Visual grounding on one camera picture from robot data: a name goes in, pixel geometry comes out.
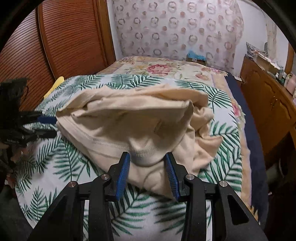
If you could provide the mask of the left hand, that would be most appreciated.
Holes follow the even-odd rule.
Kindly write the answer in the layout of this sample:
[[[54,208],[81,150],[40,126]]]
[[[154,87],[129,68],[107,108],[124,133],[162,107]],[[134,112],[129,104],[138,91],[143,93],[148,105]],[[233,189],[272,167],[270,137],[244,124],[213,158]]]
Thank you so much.
[[[11,168],[23,155],[27,155],[28,152],[28,146],[20,147],[1,143],[1,167]]]

